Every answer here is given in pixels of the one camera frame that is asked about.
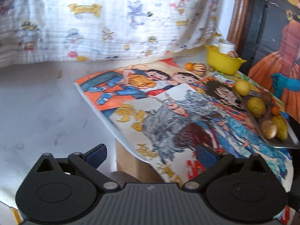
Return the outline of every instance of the fruit tray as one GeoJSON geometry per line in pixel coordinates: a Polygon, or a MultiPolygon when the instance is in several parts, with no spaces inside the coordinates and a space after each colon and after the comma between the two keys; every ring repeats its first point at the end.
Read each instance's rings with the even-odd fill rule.
{"type": "Polygon", "coordinates": [[[287,135],[287,139],[285,141],[280,140],[277,137],[274,137],[272,139],[266,139],[263,135],[263,133],[260,130],[260,124],[265,121],[265,120],[270,120],[272,119],[272,117],[274,116],[271,113],[271,108],[274,106],[273,103],[271,103],[271,105],[266,106],[266,114],[264,115],[263,118],[261,119],[256,119],[253,114],[248,110],[247,108],[247,102],[250,98],[256,96],[256,97],[260,97],[260,93],[259,92],[255,92],[255,91],[250,91],[250,93],[247,96],[240,96],[235,90],[234,90],[236,96],[239,98],[239,100],[242,102],[243,107],[247,110],[251,121],[253,122],[253,124],[256,126],[258,133],[260,134],[261,138],[269,145],[276,147],[276,148],[290,148],[290,149],[300,149],[300,143],[293,131],[293,129],[291,128],[289,122],[285,119],[286,125],[287,125],[287,130],[288,130],[288,135],[287,135]]]}

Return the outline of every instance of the metal screw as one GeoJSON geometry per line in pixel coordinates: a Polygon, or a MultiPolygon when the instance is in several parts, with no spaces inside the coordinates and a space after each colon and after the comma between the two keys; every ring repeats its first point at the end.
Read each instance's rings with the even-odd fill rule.
{"type": "Polygon", "coordinates": [[[195,190],[197,189],[200,185],[199,183],[195,182],[195,181],[191,181],[191,182],[187,182],[184,185],[187,189],[189,190],[195,190]]]}
{"type": "Polygon", "coordinates": [[[106,182],[103,184],[103,187],[107,190],[113,190],[118,187],[118,184],[116,182],[106,182]]]}

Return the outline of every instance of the yellow plastic bowl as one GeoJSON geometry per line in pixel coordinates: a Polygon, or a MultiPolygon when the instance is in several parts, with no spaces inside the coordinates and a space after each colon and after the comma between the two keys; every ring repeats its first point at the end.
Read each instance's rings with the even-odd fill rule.
{"type": "Polygon", "coordinates": [[[241,58],[231,58],[227,54],[219,52],[217,46],[208,46],[206,60],[209,66],[214,67],[217,71],[225,74],[235,74],[246,60],[241,58]]]}

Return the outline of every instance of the small orange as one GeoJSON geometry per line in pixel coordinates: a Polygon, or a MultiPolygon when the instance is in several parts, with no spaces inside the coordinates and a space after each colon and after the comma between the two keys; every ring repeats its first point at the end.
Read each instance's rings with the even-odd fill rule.
{"type": "Polygon", "coordinates": [[[273,115],[277,116],[279,115],[279,109],[277,107],[272,107],[271,112],[273,115]]]}
{"type": "Polygon", "coordinates": [[[193,64],[193,63],[186,63],[186,64],[185,64],[185,69],[186,69],[187,71],[192,71],[193,68],[194,68],[194,64],[193,64]]]}

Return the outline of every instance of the white jar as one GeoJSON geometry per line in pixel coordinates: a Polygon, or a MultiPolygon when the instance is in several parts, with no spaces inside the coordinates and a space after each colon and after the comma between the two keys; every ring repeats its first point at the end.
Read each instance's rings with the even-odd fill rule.
{"type": "Polygon", "coordinates": [[[219,41],[219,52],[227,54],[228,52],[235,51],[235,44],[228,40],[219,41]]]}

